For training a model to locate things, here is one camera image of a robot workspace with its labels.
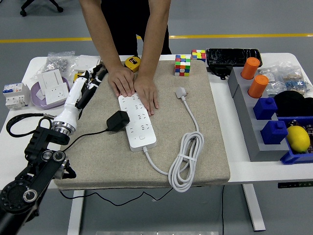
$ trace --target orange cylinder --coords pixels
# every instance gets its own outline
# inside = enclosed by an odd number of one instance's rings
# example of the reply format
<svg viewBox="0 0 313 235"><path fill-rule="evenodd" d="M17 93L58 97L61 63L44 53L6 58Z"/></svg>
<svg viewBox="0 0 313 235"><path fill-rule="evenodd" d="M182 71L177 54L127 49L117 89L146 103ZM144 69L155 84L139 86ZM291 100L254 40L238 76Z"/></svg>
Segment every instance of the orange cylinder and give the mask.
<svg viewBox="0 0 313 235"><path fill-rule="evenodd" d="M241 72L241 77L243 77L246 80L253 79L259 65L260 65L259 59L254 57L247 58L243 71Z"/></svg>
<svg viewBox="0 0 313 235"><path fill-rule="evenodd" d="M268 85L268 82L268 77L264 75L255 76L255 79L248 90L249 96L252 98L260 98L266 86Z"/></svg>

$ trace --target black power adapter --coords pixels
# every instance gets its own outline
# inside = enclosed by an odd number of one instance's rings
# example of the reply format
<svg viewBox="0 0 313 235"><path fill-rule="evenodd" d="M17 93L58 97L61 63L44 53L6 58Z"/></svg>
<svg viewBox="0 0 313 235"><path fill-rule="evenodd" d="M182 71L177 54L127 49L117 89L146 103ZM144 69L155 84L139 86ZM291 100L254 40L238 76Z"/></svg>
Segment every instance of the black power adapter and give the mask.
<svg viewBox="0 0 313 235"><path fill-rule="evenodd" d="M107 131L120 131L129 123L129 117L125 111L117 111L107 120Z"/></svg>

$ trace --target black pants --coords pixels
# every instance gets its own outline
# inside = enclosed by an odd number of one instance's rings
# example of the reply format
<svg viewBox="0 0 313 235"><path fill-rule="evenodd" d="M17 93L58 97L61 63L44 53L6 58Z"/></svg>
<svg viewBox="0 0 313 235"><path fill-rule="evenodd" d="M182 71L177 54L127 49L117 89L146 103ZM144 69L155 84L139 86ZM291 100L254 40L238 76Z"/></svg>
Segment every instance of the black pants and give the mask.
<svg viewBox="0 0 313 235"><path fill-rule="evenodd" d="M102 0L101 8L108 22L119 55L137 55L137 35L144 41L150 9L148 0ZM172 54L166 28L162 53Z"/></svg>

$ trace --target power outlet socket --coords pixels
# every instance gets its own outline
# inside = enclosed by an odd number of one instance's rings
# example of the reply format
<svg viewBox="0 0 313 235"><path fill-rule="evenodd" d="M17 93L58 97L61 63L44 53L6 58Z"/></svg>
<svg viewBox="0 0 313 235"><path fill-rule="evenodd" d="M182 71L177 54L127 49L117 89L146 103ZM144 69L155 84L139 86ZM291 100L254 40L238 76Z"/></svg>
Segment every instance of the power outlet socket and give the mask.
<svg viewBox="0 0 313 235"><path fill-rule="evenodd" d="M67 84L64 82L54 88L46 89L45 101L48 104L62 102L68 97Z"/></svg>
<svg viewBox="0 0 313 235"><path fill-rule="evenodd" d="M142 151L143 147L153 148L157 145L157 138L153 130L148 112L141 103L137 93L131 97L118 98L121 111L128 114L130 122L126 126L127 138L131 151Z"/></svg>

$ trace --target black case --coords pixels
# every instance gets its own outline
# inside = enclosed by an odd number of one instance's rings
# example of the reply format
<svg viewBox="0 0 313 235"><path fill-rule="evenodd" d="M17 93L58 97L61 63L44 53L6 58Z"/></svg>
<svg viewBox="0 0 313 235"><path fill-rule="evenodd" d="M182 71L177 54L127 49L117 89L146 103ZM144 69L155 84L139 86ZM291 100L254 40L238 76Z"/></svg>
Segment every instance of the black case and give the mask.
<svg viewBox="0 0 313 235"><path fill-rule="evenodd" d="M221 79L229 76L233 67L243 67L249 57L259 59L260 66L262 66L261 54L258 49L210 48L206 50L206 61L210 70Z"/></svg>

